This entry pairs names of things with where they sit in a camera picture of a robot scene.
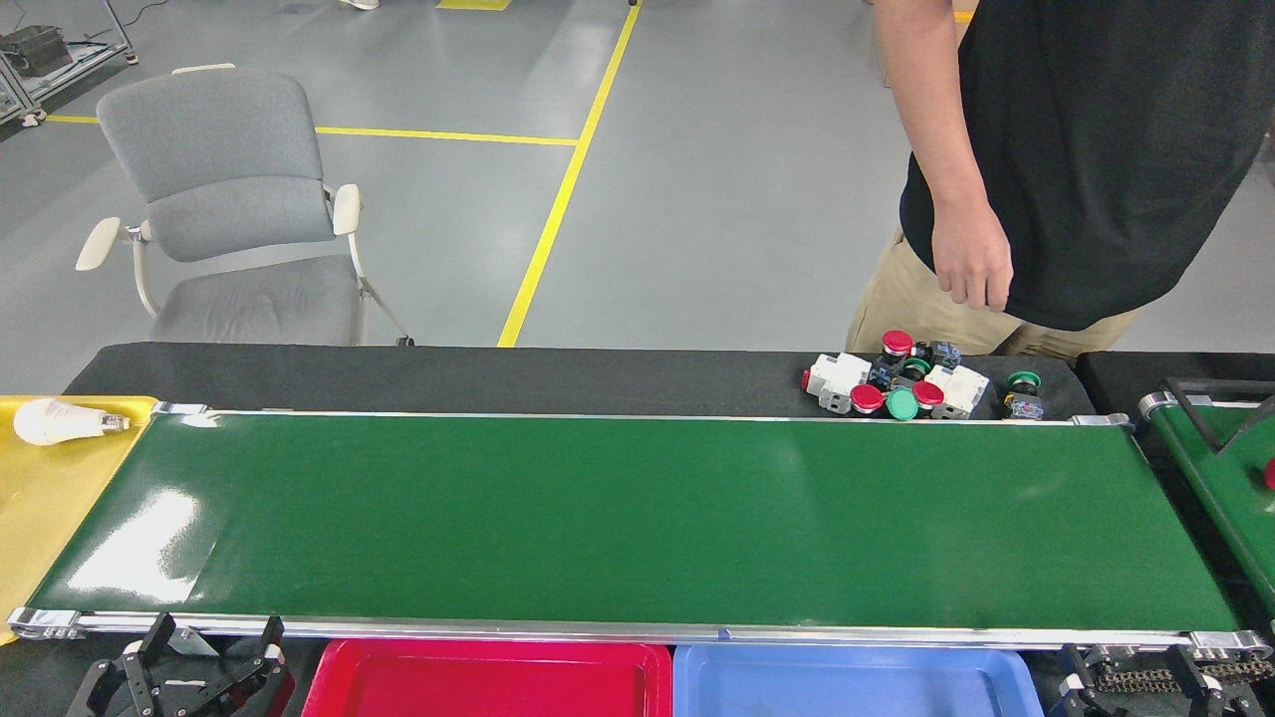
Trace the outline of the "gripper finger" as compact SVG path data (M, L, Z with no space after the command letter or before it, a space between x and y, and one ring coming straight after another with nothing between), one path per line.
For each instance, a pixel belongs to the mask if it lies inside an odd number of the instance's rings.
M1128 708L1108 708L1102 704L1094 677L1088 662L1076 643L1062 648L1061 661L1067 676L1058 686L1060 698L1051 708L1052 716L1131 716Z
M198 716L280 716L295 690L283 634L284 621L272 615L255 652L198 690Z
M113 661L96 661L87 669L82 684L68 708L69 716L106 716L108 706L120 688L127 689L133 714L163 716L159 706L159 686L150 683L150 669L168 648L176 630L171 612L159 612L156 623L136 646L124 649Z
M1168 648L1167 669L1179 691L1191 702L1188 716L1230 716L1224 685L1198 670L1191 649L1184 646Z

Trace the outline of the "person's right hand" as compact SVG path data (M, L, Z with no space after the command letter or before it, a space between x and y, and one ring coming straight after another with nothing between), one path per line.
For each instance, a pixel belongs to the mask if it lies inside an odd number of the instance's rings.
M1014 278L1011 248L986 199L936 202L929 250L938 290L952 302L1005 313Z

